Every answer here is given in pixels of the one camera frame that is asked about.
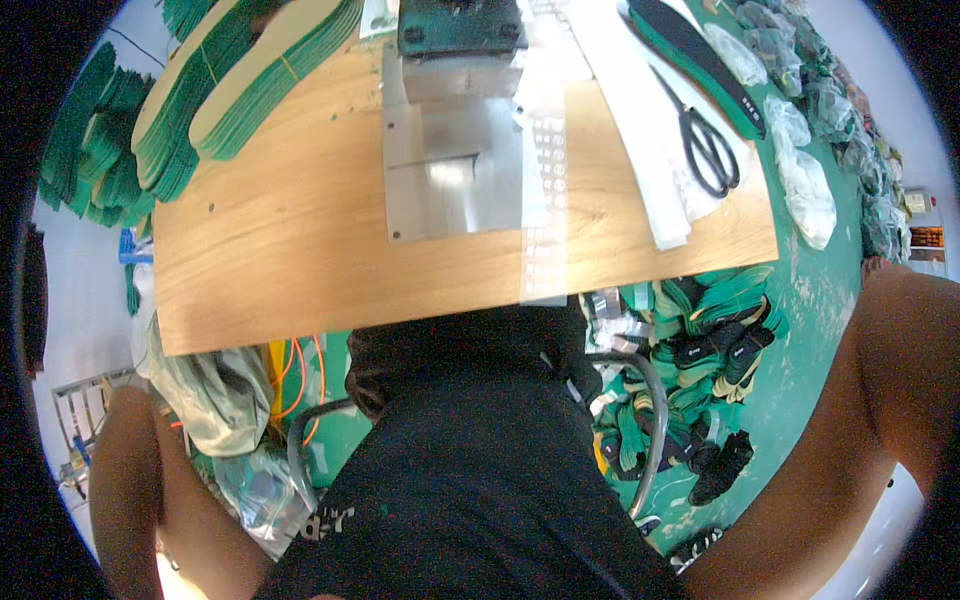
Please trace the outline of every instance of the person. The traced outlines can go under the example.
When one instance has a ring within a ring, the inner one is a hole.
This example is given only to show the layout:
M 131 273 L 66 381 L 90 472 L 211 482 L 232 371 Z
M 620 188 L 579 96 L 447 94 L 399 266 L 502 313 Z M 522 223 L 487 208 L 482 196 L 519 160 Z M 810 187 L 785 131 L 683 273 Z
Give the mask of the person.
M 572 305 L 355 331 L 348 391 L 375 425 L 316 513 L 335 526 L 301 531 L 277 564 L 217 504 L 149 398 L 121 391 L 92 457 L 101 565 L 118 597 L 161 597 L 159 535 L 211 599 L 806 599 L 847 558 L 896 461 L 927 498 L 955 489 L 958 300 L 944 279 L 869 273 L 799 442 L 682 577 L 597 469 L 589 416 L 565 386 L 589 384 Z

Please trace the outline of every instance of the scissors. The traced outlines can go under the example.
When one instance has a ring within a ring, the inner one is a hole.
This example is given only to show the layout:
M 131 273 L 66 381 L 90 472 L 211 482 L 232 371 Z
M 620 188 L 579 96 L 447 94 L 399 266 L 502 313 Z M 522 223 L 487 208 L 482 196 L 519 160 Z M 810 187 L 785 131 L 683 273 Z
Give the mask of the scissors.
M 736 164 L 736 156 L 733 155 L 733 148 L 727 142 L 727 139 L 714 128 L 710 122 L 704 118 L 696 108 L 685 105 L 677 93 L 667 85 L 663 76 L 656 68 L 651 67 L 654 75 L 663 86 L 666 95 L 673 101 L 673 106 L 677 108 L 680 114 L 680 134 L 684 139 L 684 151 L 686 152 L 686 161 L 690 164 L 690 170 L 693 172 L 694 179 L 700 183 L 700 186 L 707 190 L 707 193 L 714 198 L 726 198 L 730 190 L 740 184 L 740 168 Z M 728 163 L 733 172 L 727 172 L 727 166 L 724 164 L 723 156 L 720 150 L 727 153 Z M 707 181 L 704 174 L 700 171 L 700 163 L 697 161 L 693 151 L 697 150 L 700 157 L 709 166 L 710 171 L 716 178 L 717 185 Z

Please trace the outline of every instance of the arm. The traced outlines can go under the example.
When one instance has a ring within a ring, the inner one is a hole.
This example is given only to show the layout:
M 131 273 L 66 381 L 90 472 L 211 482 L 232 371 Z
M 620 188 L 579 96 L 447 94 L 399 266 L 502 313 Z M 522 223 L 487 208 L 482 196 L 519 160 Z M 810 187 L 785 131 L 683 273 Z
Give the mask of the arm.
M 204 594 L 249 598 L 273 562 L 233 521 L 140 390 L 111 402 L 90 469 L 90 519 L 100 564 L 119 598 L 162 598 L 156 535 Z
M 800 441 L 684 574 L 691 596 L 806 600 L 850 554 L 896 461 L 929 494 L 958 411 L 958 331 L 960 285 L 903 267 L 872 275 Z

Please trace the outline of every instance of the wooden tabletop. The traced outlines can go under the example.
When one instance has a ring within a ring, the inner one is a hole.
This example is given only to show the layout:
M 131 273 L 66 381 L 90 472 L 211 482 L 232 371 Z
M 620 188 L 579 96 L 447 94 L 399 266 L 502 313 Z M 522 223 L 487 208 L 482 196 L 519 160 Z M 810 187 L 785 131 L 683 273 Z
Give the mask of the wooden tabletop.
M 167 354 L 260 344 L 516 303 L 521 233 L 388 240 L 380 43 L 356 38 L 304 78 L 234 160 L 202 161 L 154 215 L 156 306 Z M 752 174 L 654 248 L 596 82 L 567 84 L 566 291 L 778 258 L 756 150 Z

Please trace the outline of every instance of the orange cable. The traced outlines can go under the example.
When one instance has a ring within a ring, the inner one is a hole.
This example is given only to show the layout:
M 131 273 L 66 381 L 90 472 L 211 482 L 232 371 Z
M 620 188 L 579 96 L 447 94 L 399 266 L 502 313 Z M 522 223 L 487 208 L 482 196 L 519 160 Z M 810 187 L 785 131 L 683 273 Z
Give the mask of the orange cable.
M 293 347 L 293 345 L 291 344 L 291 345 L 290 345 L 290 358 L 287 359 L 287 366 L 283 369 L 283 372 L 279 375 L 279 377 L 277 377 L 276 379 L 274 379 L 273 381 L 270 382 L 270 385 L 271 385 L 271 386 L 275 386 L 275 385 L 276 385 L 277 383 L 279 383 L 280 381 L 283 381 L 283 377 L 287 376 L 287 372 L 290 371 L 290 365 L 293 365 L 293 364 L 294 364 L 294 347 Z
M 326 402 L 326 373 L 324 372 L 324 353 L 320 351 L 320 341 L 317 339 L 317 336 L 313 336 L 313 343 L 317 347 L 317 360 L 320 361 L 320 405 L 323 406 Z M 320 424 L 319 419 L 313 419 L 313 429 L 310 430 L 310 435 L 308 435 L 303 440 L 303 445 L 306 446 L 310 443 L 310 440 L 313 439 L 313 434 L 317 433 L 317 425 Z
M 297 395 L 297 399 L 291 404 L 286 410 L 276 415 L 271 415 L 271 419 L 283 419 L 289 415 L 297 405 L 300 404 L 300 399 L 303 397 L 303 389 L 306 388 L 306 365 L 303 363 L 303 350 L 300 348 L 300 341 L 294 338 L 294 348 L 297 349 L 297 355 L 300 357 L 300 393 Z

